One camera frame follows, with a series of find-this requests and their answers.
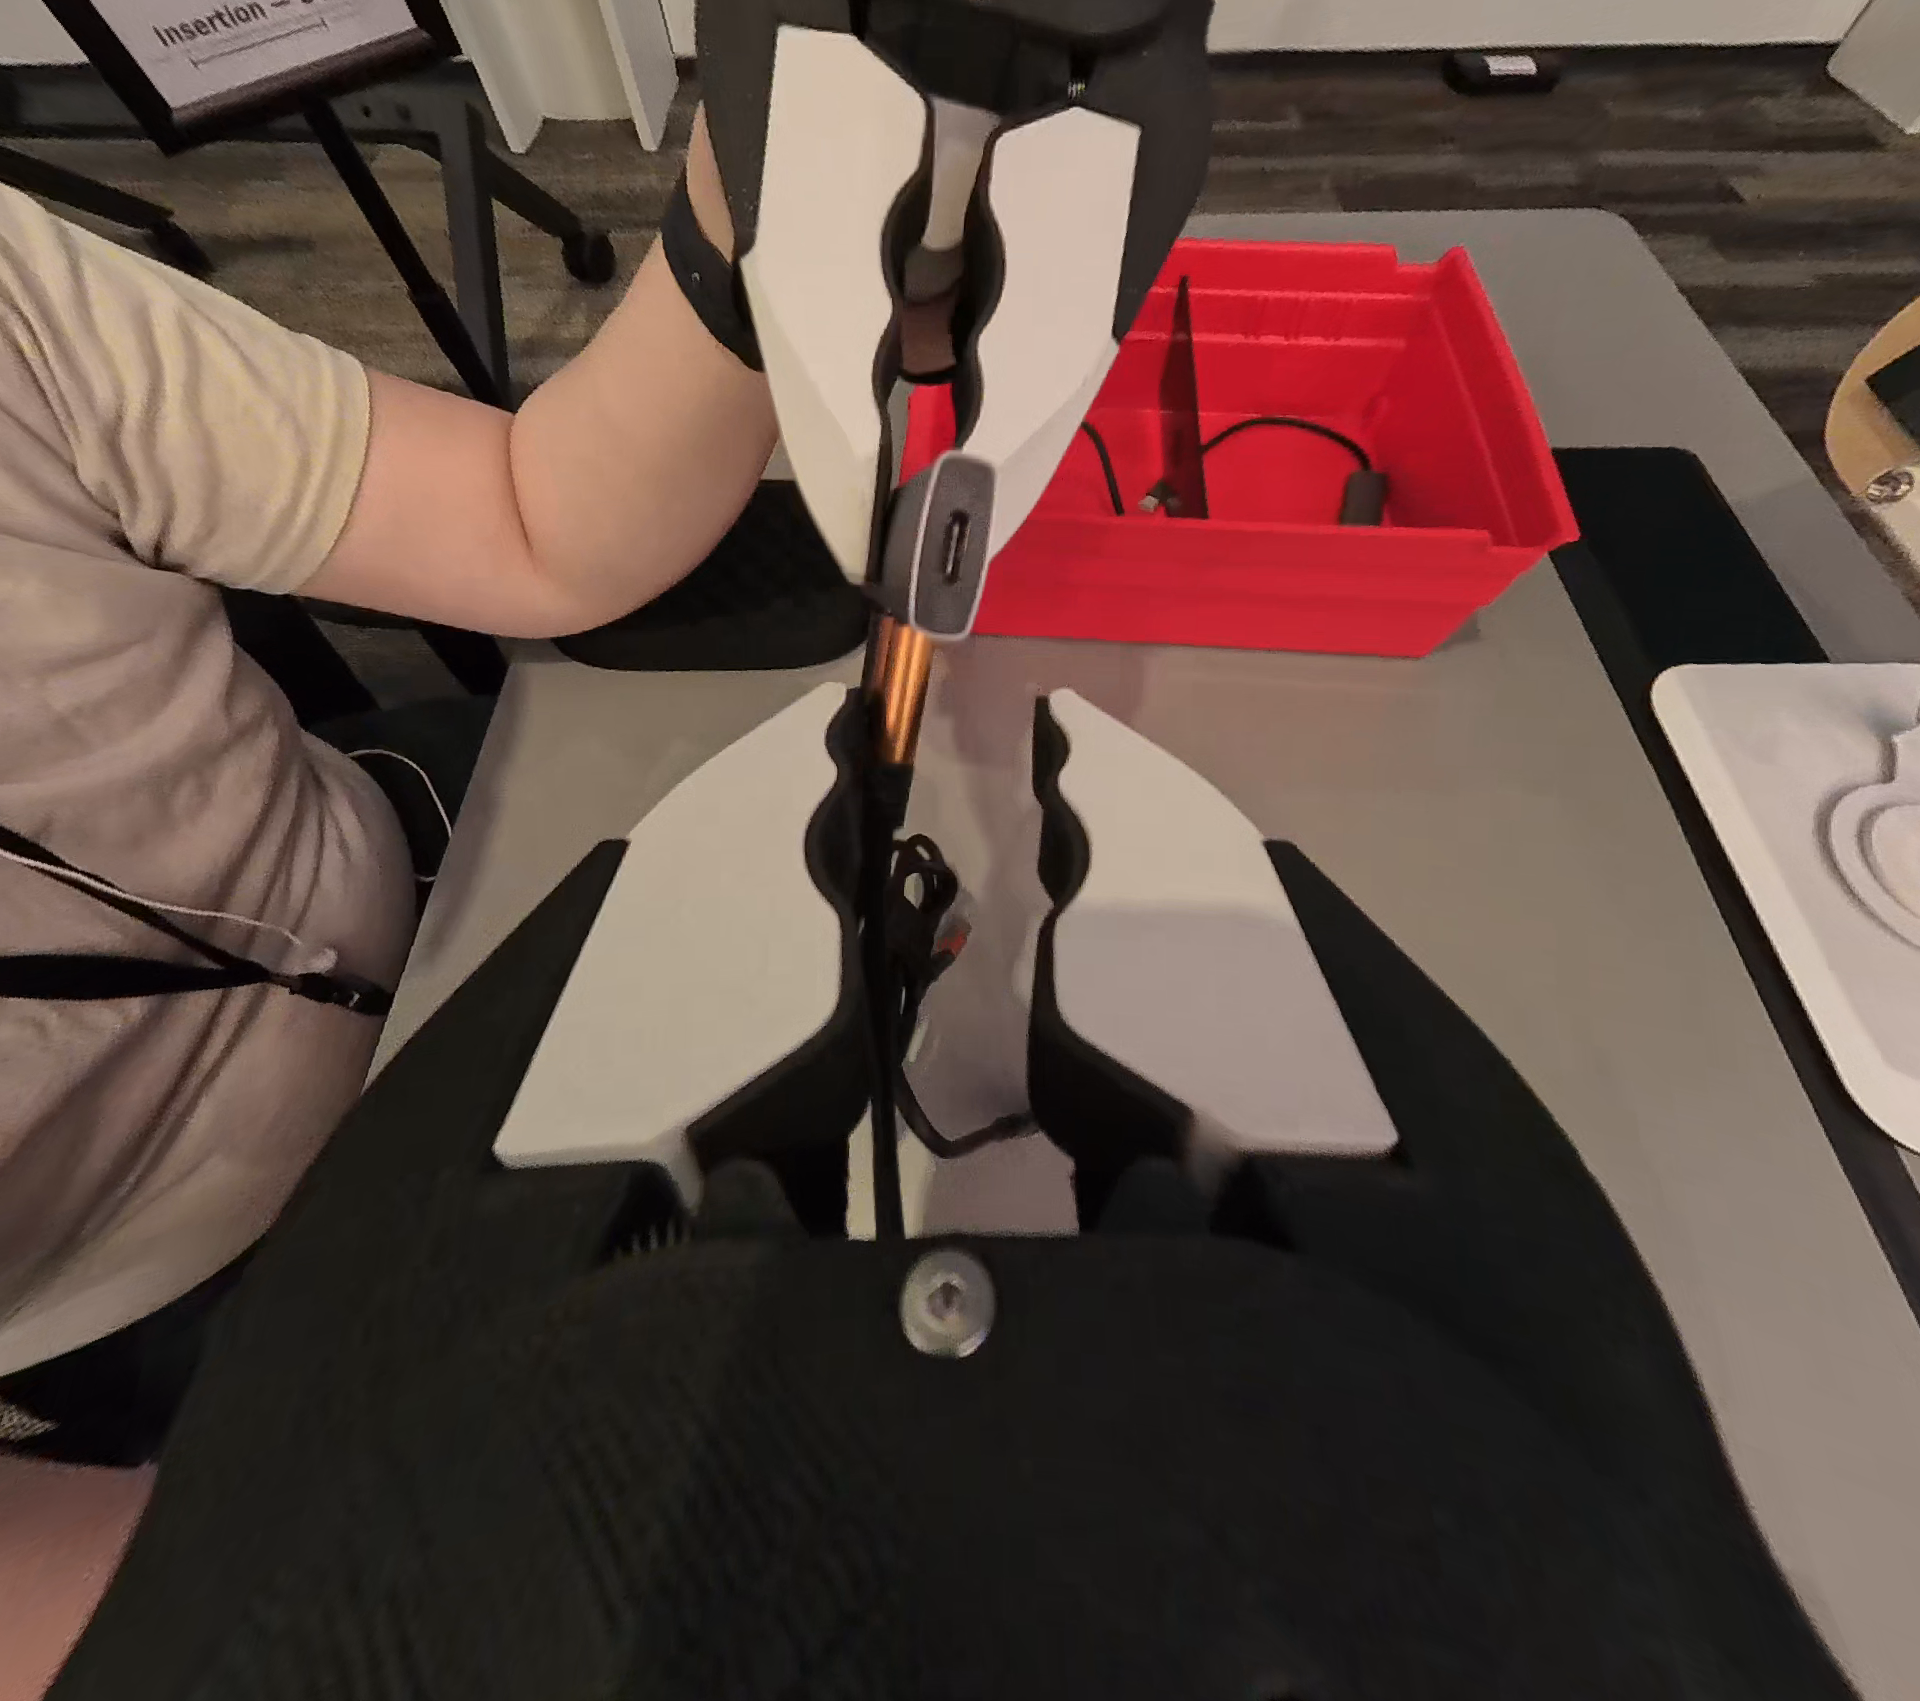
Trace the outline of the red plastic bin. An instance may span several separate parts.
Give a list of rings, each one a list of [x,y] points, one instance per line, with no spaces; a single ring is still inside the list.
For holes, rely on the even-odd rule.
[[[1335,521],[1349,457],[1289,431],[1203,459],[1208,515],[1168,512],[1161,382],[1189,275],[1201,438],[1324,421],[1389,482]],[[1577,536],[1519,363],[1465,245],[1180,240],[1068,452],[994,556],[975,635],[1417,658]]]

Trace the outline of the grey usb adapter block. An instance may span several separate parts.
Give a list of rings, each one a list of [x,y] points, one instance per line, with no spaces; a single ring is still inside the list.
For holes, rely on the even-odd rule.
[[[875,577],[878,612],[935,642],[971,633],[991,568],[996,471],[947,449],[893,491]]]

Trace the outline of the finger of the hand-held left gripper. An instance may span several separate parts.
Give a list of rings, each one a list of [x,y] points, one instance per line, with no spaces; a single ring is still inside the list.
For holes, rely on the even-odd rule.
[[[994,134],[971,201],[954,443],[921,482],[933,547],[950,508],[968,547],[1007,543],[1114,366],[1138,136],[1080,105]]]
[[[849,582],[880,507],[893,233],[928,163],[928,105],[850,33],[777,29],[756,226],[740,275],[778,445]]]

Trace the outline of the black wristband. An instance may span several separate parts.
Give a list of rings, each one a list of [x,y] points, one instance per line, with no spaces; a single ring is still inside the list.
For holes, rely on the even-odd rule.
[[[664,266],[706,335],[747,370],[761,373],[761,350],[736,266],[698,222],[685,175],[677,178],[664,203],[657,247]]]

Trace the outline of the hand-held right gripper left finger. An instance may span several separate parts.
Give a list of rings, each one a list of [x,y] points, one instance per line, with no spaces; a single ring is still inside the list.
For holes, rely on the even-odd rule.
[[[857,944],[866,717],[810,687],[626,831],[492,1156],[647,1165],[685,1205],[754,1160],[849,1203],[875,1077]]]

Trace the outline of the wooden board with clear cover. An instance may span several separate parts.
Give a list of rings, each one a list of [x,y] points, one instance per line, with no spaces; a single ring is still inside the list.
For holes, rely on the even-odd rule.
[[[1867,503],[1867,487],[1896,470],[1916,473],[1916,422],[1895,417],[1872,391],[1867,377],[1917,343],[1917,301],[1912,298],[1849,363],[1830,398],[1823,450],[1838,491],[1851,503]]]

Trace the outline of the short black USB cable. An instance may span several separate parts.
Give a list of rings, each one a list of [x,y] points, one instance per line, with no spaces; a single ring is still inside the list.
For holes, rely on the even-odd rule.
[[[1354,528],[1377,528],[1384,521],[1389,491],[1386,471],[1377,468],[1366,447],[1331,424],[1324,424],[1324,421],[1289,417],[1289,414],[1240,417],[1215,429],[1212,435],[1205,435],[1198,443],[1198,457],[1207,459],[1207,454],[1222,449],[1226,442],[1236,442],[1240,435],[1254,431],[1289,431],[1303,435],[1303,438],[1328,442],[1340,449],[1349,457],[1351,468],[1342,486],[1335,521]]]

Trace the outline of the white moulded tray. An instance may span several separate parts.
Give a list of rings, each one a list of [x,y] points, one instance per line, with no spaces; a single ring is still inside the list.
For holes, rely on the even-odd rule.
[[[1682,663],[1651,710],[1842,1089],[1917,1149],[1917,666]]]

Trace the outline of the person's leg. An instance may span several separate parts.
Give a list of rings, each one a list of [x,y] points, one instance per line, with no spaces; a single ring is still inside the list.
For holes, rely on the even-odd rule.
[[[48,1688],[119,1569],[155,1467],[1,1458],[1,1697]]]

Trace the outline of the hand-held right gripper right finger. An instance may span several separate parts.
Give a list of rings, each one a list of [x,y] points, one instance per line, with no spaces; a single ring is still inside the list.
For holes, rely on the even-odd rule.
[[[1386,1160],[1400,1130],[1258,824],[1070,687],[1036,698],[1026,1095],[1082,1184]]]

